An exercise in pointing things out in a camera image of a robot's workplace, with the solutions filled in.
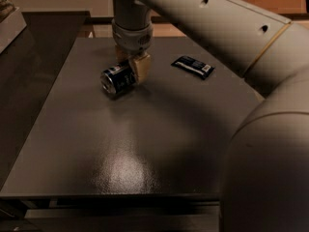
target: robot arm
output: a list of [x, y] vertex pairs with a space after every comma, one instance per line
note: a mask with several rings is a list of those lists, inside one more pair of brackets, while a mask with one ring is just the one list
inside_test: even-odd
[[[148, 13], [131, 13], [134, 6], [115, 1], [115, 24], [135, 20], [146, 32]], [[239, 0], [130, 1], [169, 19], [267, 98], [239, 127], [227, 152], [222, 231], [308, 231], [309, 31]], [[143, 28], [126, 29], [137, 34], [128, 35], [122, 51], [145, 51], [148, 45], [127, 46], [145, 37]]]

